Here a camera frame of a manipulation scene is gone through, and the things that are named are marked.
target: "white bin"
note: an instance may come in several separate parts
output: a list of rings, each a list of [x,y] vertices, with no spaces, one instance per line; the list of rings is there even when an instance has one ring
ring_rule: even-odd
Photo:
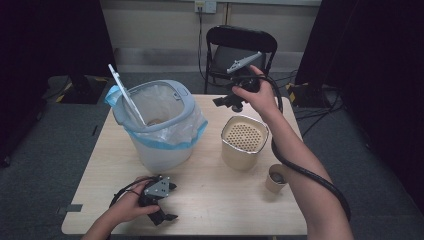
[[[130,135],[143,165],[152,173],[162,173],[186,161],[207,125],[188,89],[177,81],[157,80],[129,93],[146,125],[136,121],[122,95],[117,97],[119,90],[111,89],[106,101]]]

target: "gray carpet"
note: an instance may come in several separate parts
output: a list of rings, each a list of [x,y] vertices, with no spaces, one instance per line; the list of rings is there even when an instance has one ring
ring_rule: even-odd
[[[278,79],[289,73],[271,76]],[[203,92],[199,73],[121,74],[127,88],[159,79],[180,81],[193,94]],[[46,96],[60,90],[65,81],[66,77],[51,78],[51,89]],[[103,103],[104,94],[113,84],[113,81],[107,84],[96,105],[58,104],[55,98],[48,100],[42,119],[10,156],[11,166],[0,169],[0,239],[79,239],[61,232],[64,215],[57,210],[72,201],[109,111]],[[210,94],[227,93],[219,87],[209,89]],[[334,100],[335,92],[328,92],[328,97]],[[316,110],[294,108],[298,117],[313,115]],[[301,132],[316,120],[317,117],[299,120]],[[342,108],[323,118],[304,136],[304,141],[348,199],[356,239],[424,239],[423,216],[390,169],[366,147],[366,138],[348,111]],[[112,239],[138,238],[114,236]]]

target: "tabletop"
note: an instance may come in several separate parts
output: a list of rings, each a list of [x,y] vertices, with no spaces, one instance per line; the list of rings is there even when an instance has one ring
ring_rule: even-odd
[[[188,160],[162,173],[177,188],[159,201],[173,221],[155,226],[147,216],[118,225],[112,234],[137,236],[276,236],[306,235],[306,223],[289,185],[274,194],[265,188],[271,165],[279,163],[271,151],[271,135],[248,171],[228,167],[221,158],[221,132],[236,115],[261,120],[249,104],[241,113],[216,107],[218,95],[193,95],[208,126]],[[300,132],[290,102],[283,98],[283,114],[299,137]],[[80,212],[68,212],[62,231],[81,235],[109,207],[121,188],[138,176],[152,176],[139,160],[127,132],[112,111],[105,121],[72,204],[82,204]]]

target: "wall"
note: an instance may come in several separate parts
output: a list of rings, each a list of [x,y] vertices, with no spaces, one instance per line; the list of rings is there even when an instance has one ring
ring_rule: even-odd
[[[191,55],[192,61],[187,60],[186,64],[197,63],[200,24],[193,1],[104,0],[101,3],[112,46],[118,51],[118,64],[121,60],[131,63],[136,55],[146,54]],[[273,69],[296,69],[319,8],[315,3],[306,5],[309,6],[218,2],[216,14],[202,15],[204,51],[206,32],[213,26],[227,23],[255,28],[277,39],[279,52]]]

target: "human arm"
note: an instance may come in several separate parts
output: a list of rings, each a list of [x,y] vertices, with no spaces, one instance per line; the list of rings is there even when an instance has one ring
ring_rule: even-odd
[[[83,240],[105,240],[113,229],[122,222],[128,222],[138,216],[159,211],[158,205],[140,207],[138,198],[149,181],[140,182],[125,193],[112,207],[106,210],[82,237]]]
[[[251,67],[256,74],[262,72]],[[331,182],[324,166],[291,128],[275,103],[271,85],[261,80],[258,93],[233,87],[233,92],[248,101],[267,123],[279,153],[288,161],[308,169]],[[348,220],[339,200],[315,181],[284,166],[308,228],[308,239],[353,239]]]

